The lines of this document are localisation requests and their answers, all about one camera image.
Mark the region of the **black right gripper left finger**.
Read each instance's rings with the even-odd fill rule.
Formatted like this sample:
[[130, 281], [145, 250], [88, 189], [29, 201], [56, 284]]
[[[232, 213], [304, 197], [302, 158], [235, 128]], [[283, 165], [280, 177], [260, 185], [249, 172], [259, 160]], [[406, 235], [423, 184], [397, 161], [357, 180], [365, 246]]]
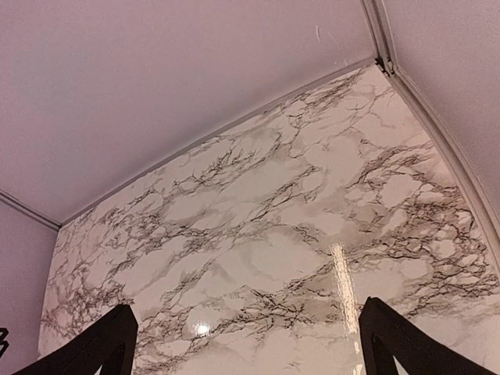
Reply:
[[129, 305], [117, 305], [66, 345], [18, 374], [130, 374], [138, 322]]

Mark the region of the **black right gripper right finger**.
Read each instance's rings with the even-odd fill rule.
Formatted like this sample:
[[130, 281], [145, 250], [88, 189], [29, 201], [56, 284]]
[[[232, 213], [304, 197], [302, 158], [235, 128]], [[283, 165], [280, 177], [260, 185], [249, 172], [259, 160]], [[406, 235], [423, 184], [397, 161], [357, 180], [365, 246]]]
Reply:
[[367, 374], [493, 374], [485, 365], [499, 357], [488, 326], [458, 317], [407, 320], [379, 298], [369, 297], [359, 315]]

